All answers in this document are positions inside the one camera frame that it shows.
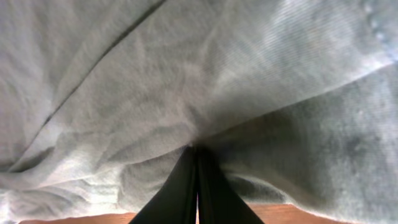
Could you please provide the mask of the light blue t-shirt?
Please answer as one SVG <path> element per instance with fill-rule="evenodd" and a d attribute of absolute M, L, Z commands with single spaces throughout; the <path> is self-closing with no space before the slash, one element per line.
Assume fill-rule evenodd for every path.
<path fill-rule="evenodd" d="M 397 2 L 1 2 L 2 223 L 138 212 L 196 144 L 247 202 L 396 223 Z"/>

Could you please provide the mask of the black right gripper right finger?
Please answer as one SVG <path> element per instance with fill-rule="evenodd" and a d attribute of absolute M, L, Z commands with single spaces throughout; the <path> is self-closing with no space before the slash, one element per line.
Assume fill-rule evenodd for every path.
<path fill-rule="evenodd" d="M 197 150 L 198 212 L 202 224 L 263 224 L 229 185 L 215 157 Z"/>

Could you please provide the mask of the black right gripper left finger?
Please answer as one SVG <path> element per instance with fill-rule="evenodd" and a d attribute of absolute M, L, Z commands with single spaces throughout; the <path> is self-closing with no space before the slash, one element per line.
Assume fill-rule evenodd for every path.
<path fill-rule="evenodd" d="M 197 215 L 196 155 L 184 149 L 162 188 L 130 224 L 195 224 Z"/>

